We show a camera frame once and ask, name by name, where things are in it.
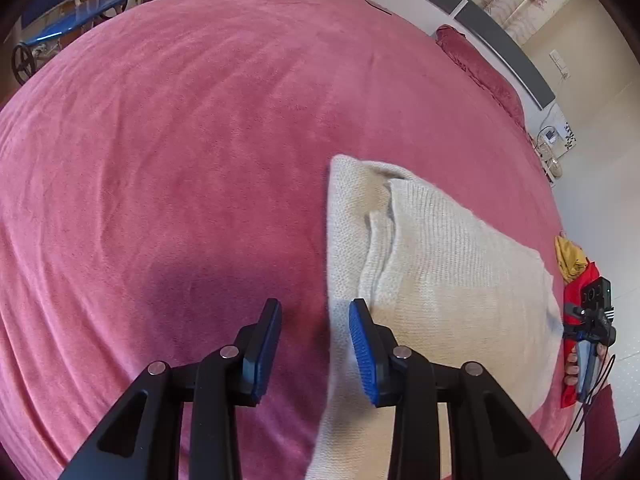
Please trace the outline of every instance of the metal screw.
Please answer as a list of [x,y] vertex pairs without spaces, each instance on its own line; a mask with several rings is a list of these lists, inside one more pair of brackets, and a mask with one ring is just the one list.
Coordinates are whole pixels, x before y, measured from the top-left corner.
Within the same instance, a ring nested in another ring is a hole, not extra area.
[[475,361],[470,361],[465,365],[465,372],[469,375],[473,375],[477,377],[482,373],[482,365],[480,363],[476,363]]
[[239,353],[240,351],[238,348],[233,345],[223,346],[220,349],[220,355],[223,359],[231,359],[232,357],[236,357]]
[[398,359],[407,359],[411,356],[411,349],[408,346],[396,346],[394,348],[394,355]]
[[146,367],[146,371],[151,375],[160,375],[166,370],[166,364],[162,361],[154,361],[148,367]]

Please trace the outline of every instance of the yellow cloth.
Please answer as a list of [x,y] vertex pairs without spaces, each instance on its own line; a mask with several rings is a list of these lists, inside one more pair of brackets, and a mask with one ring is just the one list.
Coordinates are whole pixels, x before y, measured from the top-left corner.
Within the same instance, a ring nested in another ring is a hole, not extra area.
[[580,247],[561,236],[556,237],[556,258],[562,277],[567,283],[580,276],[589,263]]

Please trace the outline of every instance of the red fabric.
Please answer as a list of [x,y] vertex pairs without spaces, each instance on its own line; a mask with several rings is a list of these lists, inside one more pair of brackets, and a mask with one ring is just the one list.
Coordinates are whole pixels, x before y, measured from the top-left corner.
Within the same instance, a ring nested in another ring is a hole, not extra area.
[[[584,269],[584,272],[564,288],[564,302],[573,303],[579,306],[580,290],[593,280],[597,280],[599,277],[600,271],[598,270],[598,267],[596,267],[594,262],[589,262],[587,267]],[[580,324],[580,321],[575,319],[575,317],[567,316],[566,314],[564,314],[564,322],[572,325]],[[562,341],[562,346],[564,348],[564,361],[566,362],[567,356],[571,353],[571,350],[574,349],[575,341],[571,339],[564,339]],[[575,386],[567,386],[565,384],[562,391],[561,406],[563,408],[573,406],[575,404],[575,400]]]
[[468,42],[466,36],[450,25],[441,26],[436,32],[442,50],[462,70],[486,89],[507,113],[524,128],[524,110],[515,88],[489,63],[476,48]]
[[620,434],[608,384],[593,398],[584,419],[582,480],[600,480],[620,460]]
[[[561,225],[521,130],[365,0],[155,0],[81,36],[0,112],[0,440],[52,479],[156,359],[202,359],[279,298],[243,477],[299,480],[327,391],[337,153],[399,164],[540,252]],[[562,361],[532,418],[552,445]]]

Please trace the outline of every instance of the blue gripper pad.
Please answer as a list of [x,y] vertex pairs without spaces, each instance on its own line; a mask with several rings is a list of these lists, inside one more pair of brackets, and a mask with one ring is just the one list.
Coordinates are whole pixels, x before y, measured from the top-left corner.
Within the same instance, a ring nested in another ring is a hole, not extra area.
[[584,402],[593,388],[600,373],[598,364],[597,344],[586,340],[576,343],[575,351],[578,355],[578,384],[576,384],[577,399]]
[[351,301],[349,305],[349,331],[351,332],[353,350],[358,361],[362,389],[371,403],[376,405],[380,399],[380,391],[377,382],[376,361],[369,341],[372,337],[372,329],[375,331],[376,327],[373,325],[364,300]]
[[282,306],[278,300],[269,298],[255,326],[242,363],[242,374],[252,384],[251,396],[256,403],[267,392],[281,328]]

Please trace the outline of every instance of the light switch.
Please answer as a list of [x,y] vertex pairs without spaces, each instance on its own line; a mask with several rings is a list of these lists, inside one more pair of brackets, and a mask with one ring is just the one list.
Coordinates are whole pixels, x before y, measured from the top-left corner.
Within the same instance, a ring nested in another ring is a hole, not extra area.
[[553,60],[554,64],[558,67],[558,70],[562,74],[562,78],[567,79],[570,75],[569,69],[567,68],[566,63],[564,62],[564,59],[562,59],[560,54],[558,54],[558,51],[556,49],[553,49],[549,53],[549,56]]

